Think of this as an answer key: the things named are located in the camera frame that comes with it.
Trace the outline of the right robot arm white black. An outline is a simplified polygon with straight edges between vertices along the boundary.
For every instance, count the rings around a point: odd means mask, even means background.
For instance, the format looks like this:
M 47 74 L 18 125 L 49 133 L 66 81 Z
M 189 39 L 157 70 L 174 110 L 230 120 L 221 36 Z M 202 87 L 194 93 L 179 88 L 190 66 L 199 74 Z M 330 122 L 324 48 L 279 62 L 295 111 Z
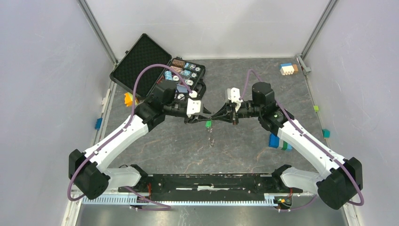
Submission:
M 243 101 L 238 88 L 227 89 L 226 103 L 212 119 L 237 125 L 242 118 L 256 117 L 265 130 L 291 145 L 316 169 L 310 172 L 284 165 L 274 172 L 273 189 L 302 189 L 334 210 L 347 203 L 364 205 L 361 162 L 345 158 L 317 140 L 275 99 L 269 83 L 257 82 L 251 91 L 252 99 Z

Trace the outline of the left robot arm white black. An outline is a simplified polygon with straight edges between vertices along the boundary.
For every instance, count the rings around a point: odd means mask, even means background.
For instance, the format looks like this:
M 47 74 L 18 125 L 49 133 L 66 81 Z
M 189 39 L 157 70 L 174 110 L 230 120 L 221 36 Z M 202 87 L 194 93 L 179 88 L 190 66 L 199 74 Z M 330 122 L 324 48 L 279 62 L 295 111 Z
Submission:
M 148 179 L 131 166 L 125 169 L 110 169 L 110 163 L 138 138 L 143 137 L 161 124 L 167 115 L 181 117 L 185 123 L 197 123 L 208 120 L 202 116 L 209 111 L 201 102 L 206 86 L 201 85 L 199 92 L 184 93 L 183 100 L 178 99 L 177 86 L 171 81 L 162 81 L 155 85 L 150 95 L 138 106 L 134 114 L 107 137 L 96 145 L 81 152 L 73 150 L 68 157 L 68 194 L 72 185 L 83 193 L 83 197 L 93 200 L 107 189 L 130 186 L 137 192 L 144 191 Z

